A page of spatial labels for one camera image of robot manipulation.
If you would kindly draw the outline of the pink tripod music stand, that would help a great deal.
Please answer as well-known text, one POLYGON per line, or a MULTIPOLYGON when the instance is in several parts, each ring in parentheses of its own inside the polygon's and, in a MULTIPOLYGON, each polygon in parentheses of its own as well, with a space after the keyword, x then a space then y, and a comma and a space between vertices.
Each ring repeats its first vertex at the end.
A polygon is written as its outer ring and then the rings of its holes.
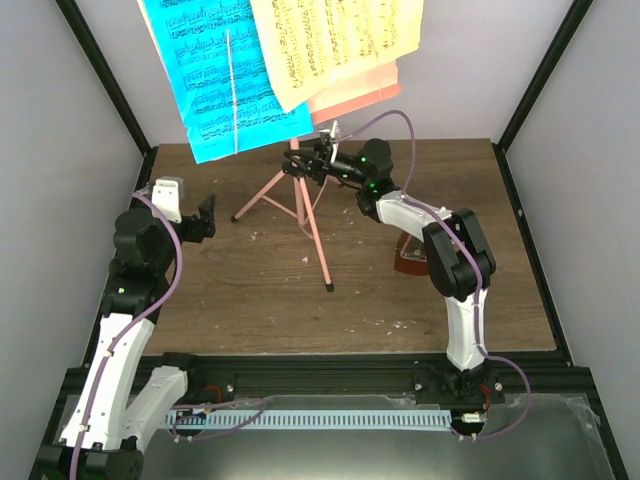
MULTIPOLYGON (((308 101, 311 118, 315 125, 335 120, 338 117, 381 103, 397 96, 401 92, 398 80, 398 66, 395 60, 371 70, 359 73, 346 80, 341 80, 315 94, 308 101)), ((321 266, 324 285, 327 291, 334 290, 323 244, 320 238, 315 217, 315 207, 320 195, 312 198, 306 180, 300 173, 285 165, 272 177, 256 194, 235 214, 231 221, 236 223, 254 205, 265 201, 297 221, 301 231, 313 240, 321 266), (295 210, 291 210, 269 196, 270 190, 285 176, 290 176, 293 182, 295 210)))

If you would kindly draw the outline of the yellow sheet music page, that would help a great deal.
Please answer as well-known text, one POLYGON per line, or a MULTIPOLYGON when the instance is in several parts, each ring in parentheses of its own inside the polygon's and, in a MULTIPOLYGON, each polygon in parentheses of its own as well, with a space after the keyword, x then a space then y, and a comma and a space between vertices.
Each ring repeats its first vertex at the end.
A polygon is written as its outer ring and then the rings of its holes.
POLYGON ((270 84, 285 112, 420 45, 422 1, 252 1, 250 6, 270 84))

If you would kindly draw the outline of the blue sheet music booklet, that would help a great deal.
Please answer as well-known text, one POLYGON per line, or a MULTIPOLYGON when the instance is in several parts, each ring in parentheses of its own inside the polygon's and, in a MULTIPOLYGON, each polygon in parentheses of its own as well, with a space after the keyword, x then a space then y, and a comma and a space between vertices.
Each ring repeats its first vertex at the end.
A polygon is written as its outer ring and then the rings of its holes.
POLYGON ((282 109, 247 1, 142 4, 194 160, 220 160, 313 130, 307 105, 282 109))

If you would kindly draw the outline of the red-brown wooden metronome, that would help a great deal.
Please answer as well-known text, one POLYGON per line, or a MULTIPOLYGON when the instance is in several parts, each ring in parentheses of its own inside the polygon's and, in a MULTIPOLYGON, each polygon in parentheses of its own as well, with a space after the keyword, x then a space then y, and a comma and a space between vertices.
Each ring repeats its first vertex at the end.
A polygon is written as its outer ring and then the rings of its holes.
POLYGON ((400 234, 396 243, 394 270, 411 276, 429 275, 429 264, 423 243, 406 232, 400 234))

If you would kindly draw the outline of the clear plastic metronome cover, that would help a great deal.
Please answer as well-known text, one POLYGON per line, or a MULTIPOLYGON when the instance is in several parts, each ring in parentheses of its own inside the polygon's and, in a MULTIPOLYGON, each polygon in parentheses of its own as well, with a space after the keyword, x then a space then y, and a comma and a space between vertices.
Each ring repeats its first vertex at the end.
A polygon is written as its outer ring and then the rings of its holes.
POLYGON ((423 243, 415 237, 408 236, 400 242, 400 258, 407 261, 426 262, 423 243))

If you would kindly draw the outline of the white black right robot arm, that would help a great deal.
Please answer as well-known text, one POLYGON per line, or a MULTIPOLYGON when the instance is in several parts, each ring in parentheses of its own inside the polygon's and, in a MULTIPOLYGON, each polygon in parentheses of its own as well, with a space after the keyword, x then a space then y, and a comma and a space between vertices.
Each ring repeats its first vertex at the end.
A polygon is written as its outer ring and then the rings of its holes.
POLYGON ((319 184, 329 177, 348 184, 363 215, 422 243, 428 276, 446 306, 449 366, 441 374, 443 388, 455 402, 471 400, 488 378, 484 306, 496 271, 476 214, 436 208, 402 192, 392 179, 390 144, 381 139, 367 141, 355 154, 341 153, 323 139, 311 149, 289 149, 285 157, 287 173, 319 184))

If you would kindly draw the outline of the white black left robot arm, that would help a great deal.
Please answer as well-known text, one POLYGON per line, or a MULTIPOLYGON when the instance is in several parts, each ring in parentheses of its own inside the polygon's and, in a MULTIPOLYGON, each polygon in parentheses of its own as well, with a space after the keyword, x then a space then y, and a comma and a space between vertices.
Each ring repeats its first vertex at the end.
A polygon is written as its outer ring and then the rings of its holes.
POLYGON ((45 479, 138 479, 144 452, 173 405, 196 402, 203 377, 194 358, 176 354, 154 368, 142 390, 131 389, 162 305, 176 290, 182 245, 215 234, 215 197, 195 215, 172 220, 157 198, 134 195, 137 206, 115 222, 115 256, 99 313, 99 333, 82 392, 55 443, 43 444, 35 466, 45 479))

